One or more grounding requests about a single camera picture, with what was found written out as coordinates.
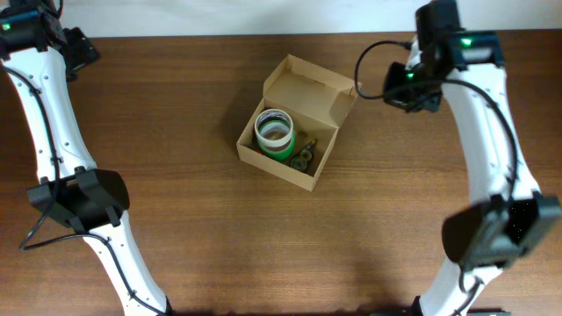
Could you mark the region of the brown cardboard box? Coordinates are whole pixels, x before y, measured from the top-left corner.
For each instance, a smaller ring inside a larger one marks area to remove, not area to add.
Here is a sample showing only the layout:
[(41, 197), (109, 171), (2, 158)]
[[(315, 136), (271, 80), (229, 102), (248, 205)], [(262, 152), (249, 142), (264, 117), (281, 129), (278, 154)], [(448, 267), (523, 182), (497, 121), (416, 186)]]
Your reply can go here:
[[(356, 99), (356, 85), (352, 79), (287, 55), (265, 80), (263, 98), (236, 143), (240, 159), (303, 189), (313, 190), (339, 128)], [(283, 161), (254, 151), (259, 148), (254, 123), (257, 116), (268, 109), (287, 112), (294, 124), (294, 149)], [(311, 140), (317, 142), (310, 167), (306, 172), (292, 169), (289, 161)]]

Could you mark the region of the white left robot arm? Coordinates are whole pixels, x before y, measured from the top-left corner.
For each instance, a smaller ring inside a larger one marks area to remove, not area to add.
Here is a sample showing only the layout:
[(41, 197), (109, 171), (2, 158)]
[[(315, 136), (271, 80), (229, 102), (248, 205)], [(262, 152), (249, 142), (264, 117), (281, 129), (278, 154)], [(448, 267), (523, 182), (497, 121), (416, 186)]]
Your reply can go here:
[(84, 240), (96, 253), (126, 315), (170, 315), (133, 237), (125, 182), (99, 169), (80, 133), (68, 83), (99, 58), (83, 32), (61, 24), (62, 2), (10, 1), (1, 10), (1, 70), (23, 105), (38, 185), (27, 191), (41, 215), (20, 243), (30, 251)]

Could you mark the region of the white masking tape roll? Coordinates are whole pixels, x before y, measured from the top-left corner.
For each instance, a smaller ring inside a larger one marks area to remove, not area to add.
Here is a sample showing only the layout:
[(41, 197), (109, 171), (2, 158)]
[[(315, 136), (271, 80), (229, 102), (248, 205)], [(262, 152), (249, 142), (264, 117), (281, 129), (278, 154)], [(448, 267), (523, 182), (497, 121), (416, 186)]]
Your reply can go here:
[(294, 124), (291, 116), (279, 109), (262, 111), (254, 123), (257, 142), (265, 147), (286, 147), (292, 141)]

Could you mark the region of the green tape roll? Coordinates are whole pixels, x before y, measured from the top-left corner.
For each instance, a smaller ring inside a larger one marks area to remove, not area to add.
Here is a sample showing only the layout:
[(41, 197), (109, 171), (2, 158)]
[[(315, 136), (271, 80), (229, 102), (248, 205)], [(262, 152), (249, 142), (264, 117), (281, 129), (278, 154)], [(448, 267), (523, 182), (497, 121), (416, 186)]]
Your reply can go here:
[(259, 148), (276, 161), (287, 159), (294, 149), (294, 131), (280, 120), (263, 124), (258, 128), (256, 137)]

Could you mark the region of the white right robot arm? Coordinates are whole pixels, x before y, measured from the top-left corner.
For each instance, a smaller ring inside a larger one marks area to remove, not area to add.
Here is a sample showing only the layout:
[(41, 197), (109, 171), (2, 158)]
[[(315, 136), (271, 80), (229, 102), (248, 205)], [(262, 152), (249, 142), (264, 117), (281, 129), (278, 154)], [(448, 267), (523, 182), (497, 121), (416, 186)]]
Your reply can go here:
[(457, 4), (432, 1), (415, 13), (417, 34), (404, 64), (385, 79), (384, 99), (405, 111), (449, 104), (469, 178), (469, 206), (443, 222), (445, 259), (414, 315), (464, 315), (505, 269), (529, 255), (561, 216), (522, 155), (495, 32), (460, 24)]

